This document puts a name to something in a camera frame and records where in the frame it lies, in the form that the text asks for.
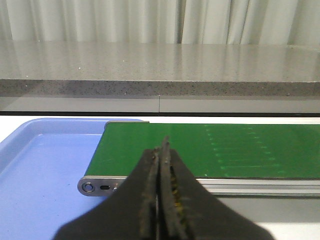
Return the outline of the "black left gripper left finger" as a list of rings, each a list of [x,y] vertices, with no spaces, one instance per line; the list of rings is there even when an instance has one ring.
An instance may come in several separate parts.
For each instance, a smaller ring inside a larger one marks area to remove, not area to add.
[[[126,180],[106,200],[61,226],[55,240],[155,240],[158,152],[146,149]]]

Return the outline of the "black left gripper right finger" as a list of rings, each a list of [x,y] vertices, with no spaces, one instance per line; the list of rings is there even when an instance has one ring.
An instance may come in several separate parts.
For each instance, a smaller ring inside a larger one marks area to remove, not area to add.
[[[159,239],[272,240],[263,227],[210,194],[171,149],[165,137],[159,152]]]

